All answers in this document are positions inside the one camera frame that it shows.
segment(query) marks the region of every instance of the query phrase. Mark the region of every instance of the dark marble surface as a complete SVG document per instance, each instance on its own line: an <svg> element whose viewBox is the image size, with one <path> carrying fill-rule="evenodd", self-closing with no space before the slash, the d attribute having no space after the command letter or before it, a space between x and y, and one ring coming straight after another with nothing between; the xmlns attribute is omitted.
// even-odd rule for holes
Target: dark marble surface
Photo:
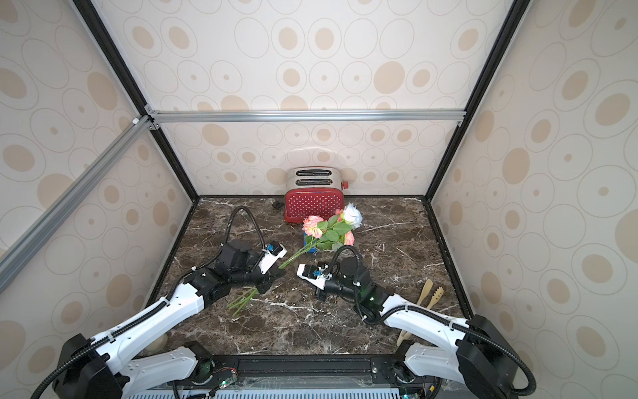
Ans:
<svg viewBox="0 0 638 399"><path fill-rule="evenodd" d="M235 205L250 207L266 242L281 242L293 254L302 247L299 224L285 223L283 212L275 210L270 198L203 199L164 281L161 295L175 279L192 266L213 256L222 240L228 216ZM411 198L346 198L363 214L362 226L354 231L355 246L361 251L373 280L410 301L419 298L430 278L434 290L445 293L434 310L462 316L458 299L445 270L423 205ZM231 239L241 237L255 248L258 238L249 220L235 218ZM352 305L336 296L325 303L314 299L314 287L294 275L299 263L330 260L332 252L305 254L288 267L268 293L255 297L232 317L227 305L238 293L190 317L168 332L167 350L197 340L213 354L378 354L396 349L399 330L363 324Z"/></svg>

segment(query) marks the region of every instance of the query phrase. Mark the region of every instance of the wooden spatula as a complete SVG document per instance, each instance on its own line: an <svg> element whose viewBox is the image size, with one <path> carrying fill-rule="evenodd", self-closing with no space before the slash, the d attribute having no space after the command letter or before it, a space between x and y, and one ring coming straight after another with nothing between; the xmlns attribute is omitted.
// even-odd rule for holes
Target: wooden spatula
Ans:
<svg viewBox="0 0 638 399"><path fill-rule="evenodd" d="M443 287L438 287L436 291L434 292L434 294L432 295L432 299L430 299L430 303L428 304L426 309L432 309L432 306L436 305L436 303L439 302L439 299L441 299L441 297L443 296L443 292L444 292ZM397 346L399 346L403 340L407 340L411 336L412 336L412 333L408 333L408 332L406 332L403 336L399 334L399 339L397 340Z"/></svg>
<svg viewBox="0 0 638 399"><path fill-rule="evenodd" d="M432 299L430 299L430 303L428 304L426 309L432 309L432 306L436 305L436 303L439 302L439 299L441 299L442 296L443 296L443 287L438 287L436 291L434 292L434 295L432 295Z"/></svg>
<svg viewBox="0 0 638 399"><path fill-rule="evenodd" d="M423 289L421 290L421 296L419 296L419 300L417 301L418 306L421 306L421 303L423 303L423 300L425 300L427 295L430 293L430 290L432 289L433 285L434 283L432 282L432 280L428 278L426 283L423 285ZM405 339L406 334L409 334L409 333L405 331L404 329L402 329L401 333L399 334L399 338L397 339L397 346L399 346L401 342Z"/></svg>

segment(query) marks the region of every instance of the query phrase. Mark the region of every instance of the rose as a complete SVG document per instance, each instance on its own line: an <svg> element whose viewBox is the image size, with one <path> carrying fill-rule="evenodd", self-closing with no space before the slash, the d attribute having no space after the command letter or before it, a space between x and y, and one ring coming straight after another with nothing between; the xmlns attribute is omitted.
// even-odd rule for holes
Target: rose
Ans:
<svg viewBox="0 0 638 399"><path fill-rule="evenodd" d="M347 232L346 235L343 236L343 244L354 245L354 243L355 243L355 236L352 235L352 231Z"/></svg>
<svg viewBox="0 0 638 399"><path fill-rule="evenodd" d="M323 218L320 216L309 216L304 220L303 229L307 236L321 238L323 232L317 227L317 223L319 222L323 222Z"/></svg>
<svg viewBox="0 0 638 399"><path fill-rule="evenodd" d="M353 229L358 229L361 226L363 216L352 203L349 203L343 210L343 220L351 224Z"/></svg>

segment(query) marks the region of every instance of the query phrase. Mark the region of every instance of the toaster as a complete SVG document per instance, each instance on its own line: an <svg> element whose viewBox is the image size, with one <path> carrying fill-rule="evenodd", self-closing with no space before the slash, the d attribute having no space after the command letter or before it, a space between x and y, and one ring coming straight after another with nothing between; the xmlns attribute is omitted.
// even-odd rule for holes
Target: toaster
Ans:
<svg viewBox="0 0 638 399"><path fill-rule="evenodd" d="M343 209L343 191L348 182L341 180L335 168L297 168L288 174L286 211L288 223L302 223L311 215L328 220L337 209Z"/></svg>

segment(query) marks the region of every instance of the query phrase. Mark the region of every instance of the circle patterned wallpaper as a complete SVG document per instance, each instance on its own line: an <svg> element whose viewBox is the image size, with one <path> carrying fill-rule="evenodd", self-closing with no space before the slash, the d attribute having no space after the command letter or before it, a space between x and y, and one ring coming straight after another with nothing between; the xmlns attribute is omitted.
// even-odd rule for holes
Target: circle patterned wallpaper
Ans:
<svg viewBox="0 0 638 399"><path fill-rule="evenodd" d="M422 195L455 121L165 123L197 192L284 195L288 171L327 166L346 194Z"/></svg>
<svg viewBox="0 0 638 399"><path fill-rule="evenodd" d="M32 391L68 338L144 306L190 207L151 143L146 133L127 150L0 295L0 397Z"/></svg>
<svg viewBox="0 0 638 399"><path fill-rule="evenodd" d="M638 388L637 39L635 1L534 2L434 199L537 397Z"/></svg>
<svg viewBox="0 0 638 399"><path fill-rule="evenodd" d="M100 2L158 110L463 108L510 4Z"/></svg>
<svg viewBox="0 0 638 399"><path fill-rule="evenodd" d="M0 257L135 114L63 0L0 6Z"/></svg>

